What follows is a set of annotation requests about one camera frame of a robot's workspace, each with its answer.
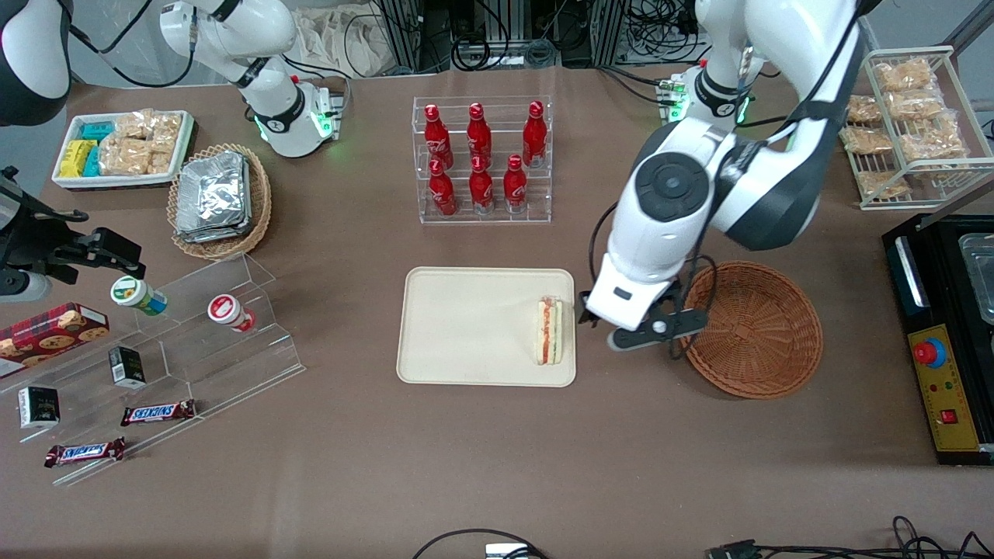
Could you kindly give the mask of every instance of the snickers bar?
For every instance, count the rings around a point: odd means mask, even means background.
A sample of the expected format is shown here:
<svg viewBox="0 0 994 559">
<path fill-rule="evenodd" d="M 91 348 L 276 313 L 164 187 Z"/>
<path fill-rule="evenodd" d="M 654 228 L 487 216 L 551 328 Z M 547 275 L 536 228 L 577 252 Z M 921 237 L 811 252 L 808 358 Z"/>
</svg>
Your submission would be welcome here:
<svg viewBox="0 0 994 559">
<path fill-rule="evenodd" d="M 197 409 L 194 406 L 193 400 L 159 404 L 158 406 L 146 406 L 144 408 L 124 408 L 124 418 L 121 419 L 121 427 L 127 427 L 132 423 L 188 419 L 195 415 L 197 415 Z"/>
<path fill-rule="evenodd" d="M 55 445 L 45 456 L 45 467 L 65 466 L 76 462 L 90 460 L 124 458 L 124 437 L 109 443 L 99 445 L 81 445 L 79 447 L 60 447 Z"/>
</svg>

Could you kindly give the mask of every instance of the red switch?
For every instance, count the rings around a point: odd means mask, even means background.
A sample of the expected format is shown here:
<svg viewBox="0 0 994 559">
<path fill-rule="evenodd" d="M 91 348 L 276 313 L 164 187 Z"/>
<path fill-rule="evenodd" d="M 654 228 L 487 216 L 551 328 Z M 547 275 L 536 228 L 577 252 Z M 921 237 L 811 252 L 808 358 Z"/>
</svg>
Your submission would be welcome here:
<svg viewBox="0 0 994 559">
<path fill-rule="evenodd" d="M 920 341 L 911 349 L 914 360 L 931 369 L 945 364 L 945 346 L 935 338 Z"/>
</svg>

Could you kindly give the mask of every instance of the brown tablecloth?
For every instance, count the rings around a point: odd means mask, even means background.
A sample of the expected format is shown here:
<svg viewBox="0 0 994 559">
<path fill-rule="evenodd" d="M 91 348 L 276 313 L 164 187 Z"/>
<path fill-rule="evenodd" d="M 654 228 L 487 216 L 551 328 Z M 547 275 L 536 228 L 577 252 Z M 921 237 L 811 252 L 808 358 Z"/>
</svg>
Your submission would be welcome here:
<svg viewBox="0 0 994 559">
<path fill-rule="evenodd" d="M 553 223 L 423 227 L 412 97 L 551 89 Z M 776 267 L 811 297 L 825 355 L 800 393 L 732 399 L 661 346 L 611 352 L 605 325 L 580 328 L 578 375 L 565 389 L 408 385 L 395 372 L 405 274 L 564 268 L 587 288 L 590 229 L 659 117 L 594 71 L 446 73 L 354 90 L 341 140 L 295 160 L 267 149 L 235 88 L 75 91 L 71 114 L 183 108 L 200 124 L 198 148 L 255 150 L 274 210 L 253 255 L 277 277 L 276 316 L 308 370 L 69 489 L 51 487 L 43 456 L 5 426 L 0 555 L 403 558 L 443 531 L 485 526 L 560 558 L 697 557 L 745 538 L 881 545 L 897 513 L 946 543 L 989 530 L 991 471 L 934 465 L 890 293 L 879 236 L 909 214 L 854 208 L 841 154 L 814 222 L 790 247 L 748 254 L 714 232 L 705 243 L 719 261 Z M 796 101 L 783 80 L 755 93 L 755 119 Z M 172 246 L 164 190 L 49 185 L 44 199 L 141 244 L 153 284 L 204 265 Z M 4 306 L 3 322 L 64 300 L 112 307 L 116 276 L 84 270 L 44 304 Z M 481 557 L 496 539 L 466 537 L 425 557 Z"/>
</svg>

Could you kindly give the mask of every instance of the coca-cola bottle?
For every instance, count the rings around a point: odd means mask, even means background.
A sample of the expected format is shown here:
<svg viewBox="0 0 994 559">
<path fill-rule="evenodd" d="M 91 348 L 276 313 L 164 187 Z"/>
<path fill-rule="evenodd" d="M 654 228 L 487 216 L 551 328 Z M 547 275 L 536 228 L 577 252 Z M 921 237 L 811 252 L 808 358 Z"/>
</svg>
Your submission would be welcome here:
<svg viewBox="0 0 994 559">
<path fill-rule="evenodd" d="M 522 151 L 525 166 L 535 169 L 546 164 L 546 135 L 549 128 L 543 117 L 545 107 L 541 101 L 533 100 L 528 105 L 528 122 L 525 123 L 524 150 Z"/>
<path fill-rule="evenodd" d="M 428 146 L 428 153 L 432 159 L 442 162 L 445 169 L 452 168 L 452 144 L 448 141 L 448 128 L 438 116 L 438 107 L 434 104 L 424 106 L 424 117 L 427 124 L 424 126 L 424 143 Z"/>
<path fill-rule="evenodd" d="M 483 159 L 485 169 L 490 168 L 490 125 L 483 118 L 483 105 L 475 102 L 469 106 L 469 126 L 466 127 L 466 139 L 469 141 L 469 156 L 479 156 Z"/>
<path fill-rule="evenodd" d="M 469 193 L 473 197 L 473 211 L 485 216 L 494 211 L 494 181 L 487 172 L 483 158 L 479 155 L 470 159 L 473 172 L 469 175 Z"/>
<path fill-rule="evenodd" d="M 507 172 L 504 173 L 504 202 L 507 204 L 507 211 L 512 214 L 520 214 L 528 207 L 525 200 L 525 187 L 528 186 L 528 177 L 525 171 L 521 170 L 521 155 L 515 153 L 507 158 Z"/>
<path fill-rule="evenodd" d="M 428 189 L 431 190 L 431 200 L 435 203 L 435 207 L 443 216 L 455 214 L 458 210 L 455 205 L 455 191 L 452 189 L 452 179 L 445 174 L 442 162 L 438 159 L 432 159 L 428 163 L 428 170 L 431 171 Z"/>
</svg>

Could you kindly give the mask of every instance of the acrylic display rack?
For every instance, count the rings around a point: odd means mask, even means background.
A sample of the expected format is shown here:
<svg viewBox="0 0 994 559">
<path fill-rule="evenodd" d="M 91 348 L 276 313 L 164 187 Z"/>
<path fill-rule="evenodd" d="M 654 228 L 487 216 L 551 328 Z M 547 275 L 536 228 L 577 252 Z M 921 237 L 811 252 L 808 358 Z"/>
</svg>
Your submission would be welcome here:
<svg viewBox="0 0 994 559">
<path fill-rule="evenodd" d="M 511 214 L 504 204 L 504 172 L 507 158 L 512 153 L 521 153 L 523 130 L 528 121 L 528 105 L 539 100 L 545 105 L 546 136 L 545 165 L 536 169 L 525 169 L 528 174 L 526 198 L 528 207 L 521 214 Z M 493 138 L 492 166 L 494 211 L 486 216 L 473 211 L 473 200 L 469 194 L 469 145 L 466 142 L 466 126 L 469 125 L 469 106 L 472 103 L 483 105 L 484 115 Z M 452 216 L 443 216 L 431 201 L 428 189 L 428 155 L 424 143 L 424 107 L 438 106 L 441 121 L 448 127 L 449 141 L 455 163 L 446 171 L 452 179 L 458 211 Z M 553 100 L 550 95 L 510 95 L 474 97 L 415 97 L 411 119 L 414 140 L 414 180 L 417 184 L 417 211 L 421 222 L 428 224 L 470 224 L 470 223 L 548 223 L 553 217 Z"/>
<path fill-rule="evenodd" d="M 61 420 L 46 430 L 22 430 L 21 441 L 37 454 L 42 468 L 52 445 L 106 443 L 125 437 L 124 460 L 302 372 L 290 334 L 272 313 L 263 289 L 274 281 L 254 259 L 235 255 L 159 288 L 169 297 L 158 316 L 135 312 L 137 329 L 71 351 L 56 363 L 17 373 L 0 388 L 3 425 L 18 426 L 17 392 L 25 386 L 59 391 Z M 220 293 L 234 295 L 255 313 L 252 330 L 240 333 L 213 322 L 208 302 Z M 119 331 L 115 325 L 113 331 Z M 114 386 L 107 352 L 122 345 L 138 351 L 146 386 Z M 184 421 L 121 427 L 125 407 L 196 400 L 196 417 Z M 54 469 L 53 484 L 73 484 L 117 464 L 113 460 Z"/>
</svg>

